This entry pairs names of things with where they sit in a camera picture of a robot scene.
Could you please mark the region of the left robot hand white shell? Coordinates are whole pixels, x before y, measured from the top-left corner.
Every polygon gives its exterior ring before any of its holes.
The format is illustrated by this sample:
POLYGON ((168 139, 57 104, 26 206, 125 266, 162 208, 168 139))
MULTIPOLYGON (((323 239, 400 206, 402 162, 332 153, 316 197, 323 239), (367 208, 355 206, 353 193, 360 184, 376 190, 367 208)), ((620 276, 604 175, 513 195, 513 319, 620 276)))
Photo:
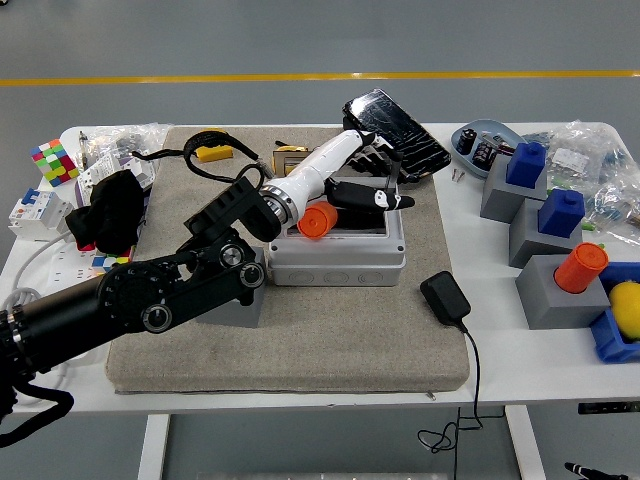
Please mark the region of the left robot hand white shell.
POLYGON ((386 154, 394 169, 399 169, 401 155, 383 137, 347 130, 314 150, 287 176, 267 181, 260 193, 283 224, 299 221, 309 201, 321 196, 333 206, 361 212, 413 207, 415 200, 409 196, 331 178, 351 157, 367 148, 386 154))

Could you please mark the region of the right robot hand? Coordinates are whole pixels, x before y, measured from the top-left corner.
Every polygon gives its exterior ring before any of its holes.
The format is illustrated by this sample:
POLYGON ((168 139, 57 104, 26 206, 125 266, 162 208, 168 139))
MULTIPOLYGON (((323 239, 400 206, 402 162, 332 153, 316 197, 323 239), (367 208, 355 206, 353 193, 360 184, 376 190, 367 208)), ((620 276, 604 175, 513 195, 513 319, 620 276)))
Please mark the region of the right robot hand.
POLYGON ((608 480, 610 478, 609 474, 600 470, 587 468, 571 462, 565 462, 564 467, 566 470, 586 480, 608 480))

